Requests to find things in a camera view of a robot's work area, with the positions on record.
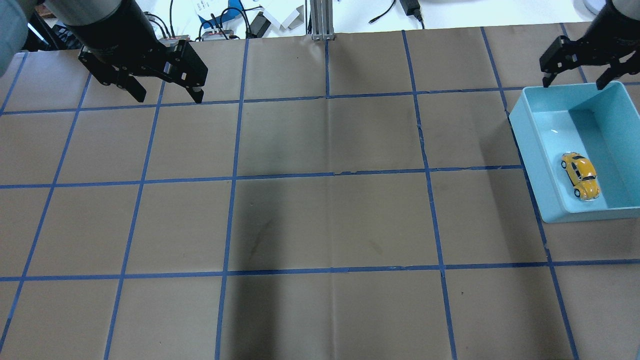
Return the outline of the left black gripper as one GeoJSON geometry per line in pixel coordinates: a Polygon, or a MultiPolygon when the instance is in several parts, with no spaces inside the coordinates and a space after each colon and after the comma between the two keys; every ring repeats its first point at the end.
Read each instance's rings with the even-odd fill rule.
{"type": "Polygon", "coordinates": [[[202,87],[209,69],[187,39],[158,40],[150,47],[111,48],[104,54],[84,46],[78,60],[102,85],[115,85],[138,103],[146,100],[147,91],[136,76],[178,84],[196,104],[204,98],[202,87]]]}

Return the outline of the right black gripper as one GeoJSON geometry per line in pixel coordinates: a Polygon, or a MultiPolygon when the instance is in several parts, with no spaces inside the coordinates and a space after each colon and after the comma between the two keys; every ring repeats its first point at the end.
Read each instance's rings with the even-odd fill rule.
{"type": "Polygon", "coordinates": [[[637,75],[639,32],[638,19],[619,10],[601,10],[579,39],[560,35],[542,53],[542,86],[549,88],[560,73],[580,66],[609,66],[596,80],[598,91],[624,75],[637,75]]]}

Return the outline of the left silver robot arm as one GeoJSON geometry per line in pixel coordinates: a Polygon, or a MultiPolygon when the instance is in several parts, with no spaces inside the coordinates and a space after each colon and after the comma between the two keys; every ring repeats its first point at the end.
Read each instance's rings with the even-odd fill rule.
{"type": "Polygon", "coordinates": [[[158,39],[150,14],[135,0],[48,0],[46,7],[80,41],[78,60],[101,84],[116,85],[141,103],[147,91],[138,78],[154,77],[202,103],[208,67],[170,27],[166,39],[158,39]]]}

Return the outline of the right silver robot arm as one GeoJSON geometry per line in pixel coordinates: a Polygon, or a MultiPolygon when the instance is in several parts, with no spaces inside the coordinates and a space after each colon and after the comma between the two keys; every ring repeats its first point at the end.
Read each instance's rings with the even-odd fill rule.
{"type": "Polygon", "coordinates": [[[608,65],[595,82],[601,91],[613,80],[639,73],[639,47],[639,2],[607,0],[579,39],[560,35],[544,51],[539,59],[542,86],[550,87],[564,71],[608,65]]]}

